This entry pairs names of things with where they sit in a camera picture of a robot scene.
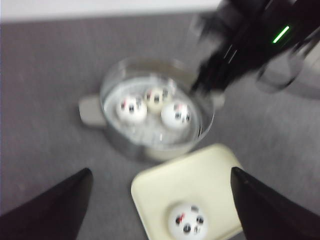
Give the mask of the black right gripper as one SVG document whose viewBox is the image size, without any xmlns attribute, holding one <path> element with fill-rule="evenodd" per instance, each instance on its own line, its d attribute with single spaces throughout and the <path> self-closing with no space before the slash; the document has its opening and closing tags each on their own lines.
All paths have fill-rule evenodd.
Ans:
<svg viewBox="0 0 320 240">
<path fill-rule="evenodd" d="M 224 92 L 239 75 L 304 42 L 320 26 L 318 0 L 223 0 L 202 13 L 200 38 L 219 39 L 192 92 Z"/>
</svg>

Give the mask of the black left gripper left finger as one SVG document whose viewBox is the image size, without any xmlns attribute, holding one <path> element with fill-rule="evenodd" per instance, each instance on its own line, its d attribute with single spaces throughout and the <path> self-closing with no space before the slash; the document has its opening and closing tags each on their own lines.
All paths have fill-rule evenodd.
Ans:
<svg viewBox="0 0 320 240">
<path fill-rule="evenodd" d="M 93 174 L 83 168 L 0 217 L 2 240 L 75 240 L 88 210 Z"/>
</svg>

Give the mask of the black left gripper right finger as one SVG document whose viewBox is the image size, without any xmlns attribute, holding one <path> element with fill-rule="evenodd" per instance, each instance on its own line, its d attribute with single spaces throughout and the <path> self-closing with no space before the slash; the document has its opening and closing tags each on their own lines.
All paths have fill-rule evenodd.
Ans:
<svg viewBox="0 0 320 240">
<path fill-rule="evenodd" d="M 239 167 L 230 172 L 233 201 L 247 240 L 318 240 L 320 217 Z"/>
</svg>

